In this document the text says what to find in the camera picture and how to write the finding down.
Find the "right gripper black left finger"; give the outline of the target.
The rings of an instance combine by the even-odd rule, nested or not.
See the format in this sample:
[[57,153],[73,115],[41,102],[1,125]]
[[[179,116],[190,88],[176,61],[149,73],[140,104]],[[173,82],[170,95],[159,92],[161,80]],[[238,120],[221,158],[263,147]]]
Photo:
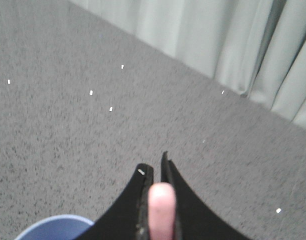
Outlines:
[[154,169],[138,164],[120,196],[79,239],[149,240],[148,191],[153,182]]

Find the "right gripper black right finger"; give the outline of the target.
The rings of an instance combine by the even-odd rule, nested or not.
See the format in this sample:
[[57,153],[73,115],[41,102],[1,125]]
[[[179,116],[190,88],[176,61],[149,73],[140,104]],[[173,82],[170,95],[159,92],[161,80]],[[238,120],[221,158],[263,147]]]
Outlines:
[[165,151],[161,158],[161,181],[175,191],[174,237],[176,240],[248,240],[244,234],[216,215],[190,188]]

